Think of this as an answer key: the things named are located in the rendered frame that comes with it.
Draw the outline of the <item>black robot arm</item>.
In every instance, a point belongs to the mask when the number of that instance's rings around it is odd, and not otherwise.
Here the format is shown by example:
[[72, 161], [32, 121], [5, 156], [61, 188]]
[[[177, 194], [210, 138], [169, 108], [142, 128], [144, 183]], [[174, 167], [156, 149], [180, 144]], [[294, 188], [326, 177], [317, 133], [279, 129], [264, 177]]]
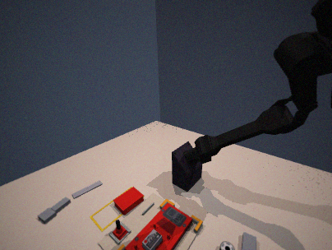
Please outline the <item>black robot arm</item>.
[[[319, 0], [311, 14], [318, 31], [291, 35], [274, 51], [274, 59], [288, 78], [292, 95], [277, 100], [253, 122], [216, 137], [198, 137], [196, 147], [183, 152], [190, 166], [209, 162], [222, 148], [260, 134], [291, 132], [303, 125], [308, 114], [317, 108], [317, 78], [332, 73], [332, 0]], [[286, 106], [289, 101], [297, 108], [294, 117]]]

